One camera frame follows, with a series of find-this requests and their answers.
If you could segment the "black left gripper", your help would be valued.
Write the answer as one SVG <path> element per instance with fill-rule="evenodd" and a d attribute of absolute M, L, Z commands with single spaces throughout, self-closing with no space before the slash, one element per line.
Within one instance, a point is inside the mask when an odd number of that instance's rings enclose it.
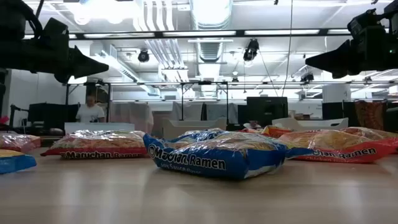
<path fill-rule="evenodd" d="M 83 55 L 77 46 L 69 48 L 69 34 L 43 35 L 31 38 L 29 58 L 31 73 L 52 73 L 60 83 L 67 83 L 71 74 L 75 78 L 107 72 L 109 65 Z"/>

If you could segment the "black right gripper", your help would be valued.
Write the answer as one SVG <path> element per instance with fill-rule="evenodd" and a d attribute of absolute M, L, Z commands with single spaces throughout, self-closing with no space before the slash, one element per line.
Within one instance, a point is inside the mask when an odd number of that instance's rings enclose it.
<path fill-rule="evenodd" d="M 344 41 L 337 49 L 305 60 L 305 64 L 330 72 L 332 78 L 343 78 L 363 71 L 398 69 L 398 33 L 386 32 L 380 23 L 362 26 L 351 24 L 353 39 Z"/>

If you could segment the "red Maruchan ramen packet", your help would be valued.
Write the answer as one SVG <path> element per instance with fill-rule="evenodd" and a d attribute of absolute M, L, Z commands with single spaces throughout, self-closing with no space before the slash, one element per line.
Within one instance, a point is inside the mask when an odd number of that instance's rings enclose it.
<path fill-rule="evenodd" d="M 63 159 L 130 159 L 146 157 L 142 131 L 78 130 L 55 141 L 41 156 Z"/>
<path fill-rule="evenodd" d="M 29 134 L 0 133 L 0 149 L 27 153 L 41 146 L 41 138 Z"/>

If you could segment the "blue Maruchan ramen packet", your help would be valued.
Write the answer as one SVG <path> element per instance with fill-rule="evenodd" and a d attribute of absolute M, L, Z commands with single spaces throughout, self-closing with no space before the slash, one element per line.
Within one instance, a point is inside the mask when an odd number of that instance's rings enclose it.
<path fill-rule="evenodd" d="M 205 141 L 209 139 L 214 139 L 215 137 L 225 132 L 226 132 L 225 130 L 220 128 L 212 128 L 212 129 L 187 131 L 182 136 L 184 138 L 193 139 L 194 141 Z"/>
<path fill-rule="evenodd" d="M 17 172 L 36 165 L 35 158 L 30 155 L 19 151 L 0 149 L 0 174 Z"/>
<path fill-rule="evenodd" d="M 261 134 L 235 131 L 205 141 L 183 136 L 167 141 L 145 134 L 143 141 L 161 169 L 236 180 L 274 172 L 287 159 L 313 152 Z"/>

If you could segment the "person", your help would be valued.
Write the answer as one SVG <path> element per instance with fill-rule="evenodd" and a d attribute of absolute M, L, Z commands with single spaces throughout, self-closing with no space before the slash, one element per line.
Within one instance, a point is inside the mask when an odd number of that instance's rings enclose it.
<path fill-rule="evenodd" d="M 96 104 L 92 95 L 86 97 L 86 103 L 81 105 L 76 114 L 76 121 L 79 123 L 103 123 L 105 115 L 102 107 Z"/>

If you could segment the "black monitor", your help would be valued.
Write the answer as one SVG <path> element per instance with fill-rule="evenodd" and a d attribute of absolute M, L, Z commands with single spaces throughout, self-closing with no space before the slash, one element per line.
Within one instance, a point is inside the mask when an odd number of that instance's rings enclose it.
<path fill-rule="evenodd" d="M 74 123 L 80 105 L 37 103 L 29 105 L 27 120 L 32 124 L 42 123 L 45 129 L 64 129 L 65 123 Z"/>
<path fill-rule="evenodd" d="M 246 115 L 262 127 L 271 125 L 274 119 L 287 118 L 287 97 L 247 97 Z"/>

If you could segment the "clear plastic bin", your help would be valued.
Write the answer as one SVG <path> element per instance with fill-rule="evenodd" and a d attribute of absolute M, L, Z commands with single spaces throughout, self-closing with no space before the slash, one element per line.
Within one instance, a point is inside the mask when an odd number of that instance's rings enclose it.
<path fill-rule="evenodd" d="M 133 131 L 132 123 L 65 123 L 65 133 L 70 134 L 79 130 L 89 131 Z"/>

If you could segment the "orange patterned bag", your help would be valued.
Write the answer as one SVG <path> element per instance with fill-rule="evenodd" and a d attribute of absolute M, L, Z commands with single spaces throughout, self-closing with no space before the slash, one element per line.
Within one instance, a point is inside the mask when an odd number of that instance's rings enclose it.
<path fill-rule="evenodd" d="M 354 105 L 358 123 L 361 127 L 384 130 L 384 115 L 387 108 L 385 101 L 356 101 Z"/>

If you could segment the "translucent plastic sheet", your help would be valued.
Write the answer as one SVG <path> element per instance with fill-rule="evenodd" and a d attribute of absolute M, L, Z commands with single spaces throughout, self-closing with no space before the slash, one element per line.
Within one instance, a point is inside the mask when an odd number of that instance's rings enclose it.
<path fill-rule="evenodd" d="M 113 123 L 131 123 L 135 130 L 145 133 L 152 132 L 154 118 L 147 103 L 112 102 L 109 112 L 110 121 Z"/>

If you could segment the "black overhead rig bar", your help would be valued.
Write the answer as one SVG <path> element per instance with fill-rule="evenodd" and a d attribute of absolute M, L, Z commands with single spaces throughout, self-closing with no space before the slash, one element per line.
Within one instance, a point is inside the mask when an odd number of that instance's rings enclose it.
<path fill-rule="evenodd" d="M 281 30 L 309 30 L 309 29 L 281 29 Z M 164 37 L 163 33 L 164 32 L 173 32 L 173 31 L 196 31 L 196 30 L 166 30 L 166 31 L 152 31 L 152 33 L 155 34 L 154 37 L 148 37 L 148 38 L 143 38 L 143 37 L 128 37 L 128 38 L 112 38 L 112 39 L 120 39 L 120 40 L 128 40 L 128 39 L 189 39 L 189 38 L 251 38 L 251 37 L 327 37 L 327 36 L 350 36 L 350 35 L 342 35 L 342 34 L 328 34 L 327 28 L 323 29 L 318 29 L 319 33 L 318 34 L 305 34 L 305 35 L 246 35 L 244 32 L 246 30 L 235 30 L 236 35 L 234 36 L 222 36 L 222 37 Z M 97 33 L 129 33 L 129 32 L 97 32 Z M 72 39 L 72 40 L 111 40 L 111 38 L 92 38 L 92 39 L 87 39 L 84 37 L 84 34 L 95 34 L 95 32 L 89 33 L 89 32 L 80 32 L 80 33 L 70 33 L 70 34 L 75 34 L 77 39 Z"/>

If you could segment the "grey plastic bin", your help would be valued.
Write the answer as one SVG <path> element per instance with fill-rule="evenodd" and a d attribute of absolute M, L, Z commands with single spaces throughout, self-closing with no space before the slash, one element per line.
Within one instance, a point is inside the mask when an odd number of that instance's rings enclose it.
<path fill-rule="evenodd" d="M 162 133 L 164 139 L 175 139 L 187 131 L 214 129 L 226 129 L 226 118 L 219 118 L 214 121 L 173 121 L 163 119 Z"/>

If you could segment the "black aluminium table frame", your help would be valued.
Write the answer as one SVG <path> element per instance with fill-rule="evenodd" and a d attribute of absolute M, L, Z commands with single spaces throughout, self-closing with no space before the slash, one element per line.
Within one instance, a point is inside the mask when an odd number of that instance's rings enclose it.
<path fill-rule="evenodd" d="M 54 142 L 61 138 L 63 138 L 63 136 L 40 136 L 40 146 L 50 147 Z"/>

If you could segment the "black background rig frame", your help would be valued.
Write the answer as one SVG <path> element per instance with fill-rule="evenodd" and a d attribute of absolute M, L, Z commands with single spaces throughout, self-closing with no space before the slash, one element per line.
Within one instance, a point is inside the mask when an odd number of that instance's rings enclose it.
<path fill-rule="evenodd" d="M 108 86 L 108 91 L 112 92 L 112 87 L 113 86 L 139 86 L 143 88 L 143 86 L 180 86 L 182 89 L 182 94 L 181 94 L 181 104 L 182 104 L 182 110 L 181 110 L 181 121 L 184 121 L 184 108 L 183 108 L 183 103 L 184 103 L 184 86 L 188 85 L 189 87 L 192 87 L 193 85 L 217 85 L 220 87 L 220 85 L 224 85 L 226 88 L 224 89 L 224 92 L 226 94 L 229 93 L 229 83 L 226 81 L 223 82 L 211 82 L 209 80 L 204 80 L 204 81 L 198 81 L 198 82 L 131 82 L 131 83 L 110 83 L 110 82 L 103 82 L 103 81 L 97 81 L 97 82 L 84 82 L 84 83 L 74 83 L 74 84 L 69 84 L 69 83 L 64 83 L 63 86 L 67 88 L 67 94 L 66 94 L 66 100 L 65 104 L 68 104 L 68 96 L 71 93 L 69 91 L 69 88 L 71 86 L 98 86 L 98 85 L 107 85 Z"/>

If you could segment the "silver ventilation duct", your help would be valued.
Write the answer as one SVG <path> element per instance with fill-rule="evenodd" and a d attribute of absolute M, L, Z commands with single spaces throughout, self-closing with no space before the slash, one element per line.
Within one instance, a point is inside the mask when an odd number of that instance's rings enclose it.
<path fill-rule="evenodd" d="M 195 30 L 226 30 L 229 28 L 233 0 L 190 0 L 192 24 Z M 197 44 L 199 58 L 203 62 L 217 62 L 223 51 L 223 43 Z"/>

